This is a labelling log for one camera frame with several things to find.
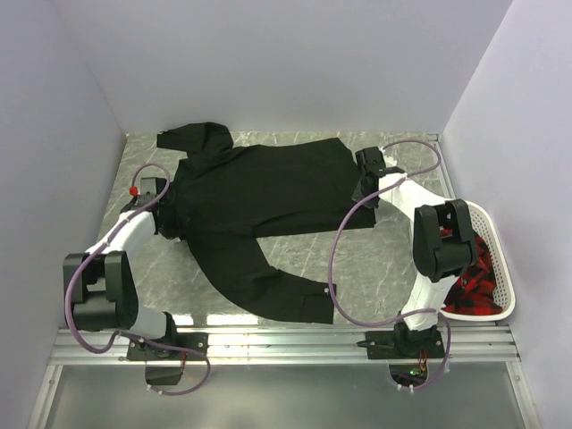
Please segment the black long sleeve shirt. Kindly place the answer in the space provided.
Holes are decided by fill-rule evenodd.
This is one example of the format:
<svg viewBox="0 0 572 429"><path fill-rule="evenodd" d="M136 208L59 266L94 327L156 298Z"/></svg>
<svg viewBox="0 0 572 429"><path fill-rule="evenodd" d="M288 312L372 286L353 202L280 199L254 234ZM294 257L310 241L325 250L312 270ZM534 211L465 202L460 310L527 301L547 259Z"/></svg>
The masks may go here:
<svg viewBox="0 0 572 429"><path fill-rule="evenodd" d="M343 142L237 147L227 127L203 122L163 131L156 144L184 154L157 208L159 232L184 240L209 282L250 314L331 324L328 285L271 266L258 242L374 226L374 211L354 206L360 175Z"/></svg>

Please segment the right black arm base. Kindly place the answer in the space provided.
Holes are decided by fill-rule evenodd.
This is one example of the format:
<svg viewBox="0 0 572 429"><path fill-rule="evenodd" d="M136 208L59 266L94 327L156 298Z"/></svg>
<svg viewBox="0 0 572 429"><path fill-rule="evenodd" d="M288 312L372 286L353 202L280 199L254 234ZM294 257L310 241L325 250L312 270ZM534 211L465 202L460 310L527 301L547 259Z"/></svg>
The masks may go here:
<svg viewBox="0 0 572 429"><path fill-rule="evenodd" d="M441 333L435 330L421 333L369 331L357 345L366 349L367 358L370 360L445 357Z"/></svg>

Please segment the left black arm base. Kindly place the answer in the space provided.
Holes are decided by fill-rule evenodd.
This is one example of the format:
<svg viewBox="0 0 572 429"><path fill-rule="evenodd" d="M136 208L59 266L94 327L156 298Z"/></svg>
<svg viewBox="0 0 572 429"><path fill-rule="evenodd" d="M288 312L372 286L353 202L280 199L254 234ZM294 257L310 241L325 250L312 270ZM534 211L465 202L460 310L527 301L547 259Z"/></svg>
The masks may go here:
<svg viewBox="0 0 572 429"><path fill-rule="evenodd" d="M179 333L175 347L185 348L185 351L170 350L165 347L151 346L141 341L130 341L126 359L128 361L199 361L202 357L189 354L188 349L206 355L208 349L208 334L206 332Z"/></svg>

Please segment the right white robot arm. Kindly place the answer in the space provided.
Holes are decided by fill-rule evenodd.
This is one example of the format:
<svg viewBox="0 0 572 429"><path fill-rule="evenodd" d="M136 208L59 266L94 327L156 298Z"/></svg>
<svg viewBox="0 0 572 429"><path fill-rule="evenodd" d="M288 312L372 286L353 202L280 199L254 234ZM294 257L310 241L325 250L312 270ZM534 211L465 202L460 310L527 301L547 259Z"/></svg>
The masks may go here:
<svg viewBox="0 0 572 429"><path fill-rule="evenodd" d="M463 199L438 196L390 164L377 147L355 153L359 182L353 198L359 201L387 189L366 202L383 200L397 208L412 226L412 257L416 279L401 312L406 325L393 336L395 349L411 358L425 346L422 333L437 324L437 312L454 283L477 262L475 232L469 204Z"/></svg>

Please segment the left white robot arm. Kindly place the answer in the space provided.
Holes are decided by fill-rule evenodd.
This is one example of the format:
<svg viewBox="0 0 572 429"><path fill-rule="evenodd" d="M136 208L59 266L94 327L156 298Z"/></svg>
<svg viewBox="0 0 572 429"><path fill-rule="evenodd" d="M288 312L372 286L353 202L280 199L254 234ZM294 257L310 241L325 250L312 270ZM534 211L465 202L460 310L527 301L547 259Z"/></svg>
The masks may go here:
<svg viewBox="0 0 572 429"><path fill-rule="evenodd" d="M158 208L168 179L143 178L130 188L131 201L112 229L82 253L63 261L64 318L76 341L95 354L107 352L119 335L147 343L160 359L180 348L172 315L139 302L130 259L158 233Z"/></svg>

